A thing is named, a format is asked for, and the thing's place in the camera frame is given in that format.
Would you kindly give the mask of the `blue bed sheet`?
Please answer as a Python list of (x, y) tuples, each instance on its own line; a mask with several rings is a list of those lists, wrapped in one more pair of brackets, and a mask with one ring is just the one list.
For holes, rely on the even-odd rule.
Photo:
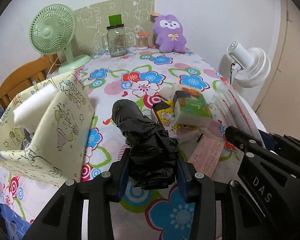
[(5, 204), (0, 204), (0, 231), (7, 239), (23, 239), (30, 223)]

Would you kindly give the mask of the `toothpick jar orange lid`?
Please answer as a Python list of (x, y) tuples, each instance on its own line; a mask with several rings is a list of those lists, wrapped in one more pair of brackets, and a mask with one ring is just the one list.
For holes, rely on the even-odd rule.
[(148, 48), (149, 33), (137, 33), (136, 48), (137, 50), (146, 50)]

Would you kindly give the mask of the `green desk fan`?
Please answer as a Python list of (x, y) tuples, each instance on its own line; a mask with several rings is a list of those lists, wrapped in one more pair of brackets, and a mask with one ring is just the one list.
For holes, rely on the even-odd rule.
[(71, 42), (76, 32), (74, 11), (63, 4), (52, 4), (43, 8), (33, 19), (29, 38), (33, 48), (43, 55), (60, 51), (66, 61), (58, 68), (60, 74), (78, 69), (91, 60), (89, 55), (73, 56)]

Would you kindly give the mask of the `green tissue pack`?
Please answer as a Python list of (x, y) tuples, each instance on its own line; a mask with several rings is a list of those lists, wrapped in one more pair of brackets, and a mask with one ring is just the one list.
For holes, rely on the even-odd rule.
[(186, 126), (207, 127), (213, 120), (209, 106), (200, 90), (173, 85), (175, 122)]

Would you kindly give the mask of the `green cartoon board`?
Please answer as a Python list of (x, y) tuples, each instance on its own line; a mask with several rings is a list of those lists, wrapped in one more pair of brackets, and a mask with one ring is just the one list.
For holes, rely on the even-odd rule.
[(113, 15), (121, 15), (127, 46), (135, 46), (138, 33), (149, 33), (148, 42), (153, 44), (151, 12), (154, 10), (155, 0), (109, 0), (75, 10), (73, 55), (96, 55), (107, 49), (107, 27), (110, 26), (109, 16)]

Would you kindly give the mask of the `purple rabbit plush toy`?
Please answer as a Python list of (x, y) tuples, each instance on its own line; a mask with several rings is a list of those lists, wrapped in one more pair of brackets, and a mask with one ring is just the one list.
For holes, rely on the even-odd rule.
[(183, 26), (174, 15), (161, 15), (154, 19), (155, 44), (161, 53), (185, 53), (186, 38)]

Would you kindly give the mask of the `clear plastic packet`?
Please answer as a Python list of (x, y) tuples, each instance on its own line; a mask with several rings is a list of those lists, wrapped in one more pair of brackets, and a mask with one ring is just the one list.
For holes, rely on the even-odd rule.
[(222, 81), (213, 85), (213, 88), (216, 93), (213, 96), (214, 103), (224, 118), (226, 125), (234, 126), (256, 138), (264, 147), (260, 132), (236, 90)]

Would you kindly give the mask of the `wooden bed headboard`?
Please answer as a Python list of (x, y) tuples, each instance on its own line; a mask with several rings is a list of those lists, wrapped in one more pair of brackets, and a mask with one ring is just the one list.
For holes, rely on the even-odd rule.
[(6, 109), (13, 98), (31, 87), (33, 81), (40, 83), (60, 66), (57, 54), (44, 55), (13, 71), (0, 86), (0, 105)]

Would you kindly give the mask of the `green cup on jar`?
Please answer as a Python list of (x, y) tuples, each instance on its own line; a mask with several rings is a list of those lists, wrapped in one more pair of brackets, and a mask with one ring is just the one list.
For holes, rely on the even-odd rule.
[(122, 24), (121, 14), (111, 15), (108, 17), (108, 19), (109, 19), (109, 25), (111, 27)]

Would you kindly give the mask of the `yellow cartoon fabric storage box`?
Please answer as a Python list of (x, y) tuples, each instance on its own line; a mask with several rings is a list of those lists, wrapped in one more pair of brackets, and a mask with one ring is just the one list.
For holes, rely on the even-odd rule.
[[(57, 94), (38, 115), (30, 144), (24, 146), (25, 129), (14, 121), (13, 111), (48, 85), (53, 85)], [(77, 72), (54, 76), (20, 92), (0, 118), (0, 166), (44, 183), (79, 182), (93, 114)]]

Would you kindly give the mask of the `black umbrella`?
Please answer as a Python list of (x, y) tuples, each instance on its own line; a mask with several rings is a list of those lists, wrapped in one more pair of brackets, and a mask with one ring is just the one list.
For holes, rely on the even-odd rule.
[(179, 157), (177, 140), (143, 115), (134, 101), (116, 101), (111, 117), (130, 148), (129, 177), (133, 186), (156, 190), (173, 184)]

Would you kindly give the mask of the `yellow cartoon pouch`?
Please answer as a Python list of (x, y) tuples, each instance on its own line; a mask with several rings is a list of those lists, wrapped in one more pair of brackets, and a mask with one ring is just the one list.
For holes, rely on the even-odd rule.
[(177, 139), (180, 144), (198, 139), (201, 135), (198, 127), (181, 125), (176, 122), (173, 101), (155, 103), (151, 109), (151, 119), (162, 126), (170, 138)]

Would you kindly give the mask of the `pink paper packet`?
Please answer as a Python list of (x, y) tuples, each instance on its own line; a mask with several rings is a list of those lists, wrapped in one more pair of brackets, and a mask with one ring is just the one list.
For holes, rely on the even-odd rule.
[(223, 148), (223, 142), (203, 136), (188, 162), (194, 165), (197, 172), (202, 172), (204, 175), (211, 177), (219, 162)]

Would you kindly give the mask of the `white floor fan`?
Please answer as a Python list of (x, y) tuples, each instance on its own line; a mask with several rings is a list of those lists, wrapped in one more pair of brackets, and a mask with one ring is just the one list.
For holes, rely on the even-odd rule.
[(230, 67), (231, 84), (236, 81), (243, 88), (253, 88), (268, 77), (271, 61), (263, 49), (245, 49), (241, 43), (234, 41), (228, 46), (227, 53), (233, 59)]

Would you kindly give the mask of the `glass mason jar mug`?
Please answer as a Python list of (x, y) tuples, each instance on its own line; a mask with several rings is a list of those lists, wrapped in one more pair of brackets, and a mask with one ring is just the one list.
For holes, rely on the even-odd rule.
[(108, 51), (111, 57), (126, 55), (127, 45), (124, 24), (108, 26), (106, 37)]

